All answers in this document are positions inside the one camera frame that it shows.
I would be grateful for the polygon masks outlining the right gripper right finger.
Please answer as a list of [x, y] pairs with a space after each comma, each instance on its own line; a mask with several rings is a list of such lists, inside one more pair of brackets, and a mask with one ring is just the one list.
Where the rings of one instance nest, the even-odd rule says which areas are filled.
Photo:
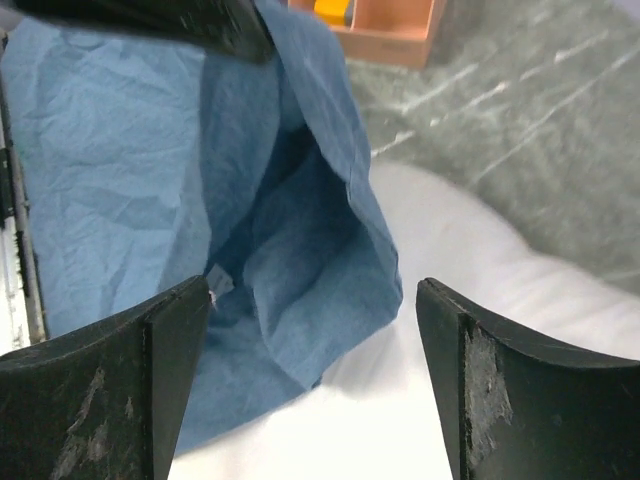
[[456, 479], [639, 475], [639, 364], [491, 312], [441, 282], [416, 313]]

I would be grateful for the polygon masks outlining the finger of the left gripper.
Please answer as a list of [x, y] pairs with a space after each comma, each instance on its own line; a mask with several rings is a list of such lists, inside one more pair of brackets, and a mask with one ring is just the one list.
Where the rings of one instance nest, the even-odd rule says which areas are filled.
[[275, 52], [252, 1], [13, 0], [9, 8], [59, 26], [186, 42], [252, 64]]

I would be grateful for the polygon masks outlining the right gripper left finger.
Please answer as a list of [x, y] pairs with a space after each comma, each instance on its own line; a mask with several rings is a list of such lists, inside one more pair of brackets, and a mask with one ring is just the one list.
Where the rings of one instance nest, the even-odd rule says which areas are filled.
[[167, 478], [208, 315], [196, 276], [2, 356], [2, 478]]

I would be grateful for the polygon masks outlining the white pillow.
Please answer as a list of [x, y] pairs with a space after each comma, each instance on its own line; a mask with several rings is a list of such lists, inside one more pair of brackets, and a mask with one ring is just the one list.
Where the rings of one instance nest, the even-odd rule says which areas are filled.
[[171, 477], [637, 478], [638, 298], [435, 174], [382, 163], [371, 180], [400, 254], [396, 321]]

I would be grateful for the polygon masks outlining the blue pillowcase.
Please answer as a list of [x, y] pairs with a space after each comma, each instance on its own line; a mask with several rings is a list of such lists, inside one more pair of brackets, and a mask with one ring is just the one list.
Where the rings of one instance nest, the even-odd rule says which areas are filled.
[[1, 60], [52, 335], [227, 282], [178, 453], [316, 387], [403, 296], [338, 40], [258, 8], [276, 47], [260, 66], [27, 18]]

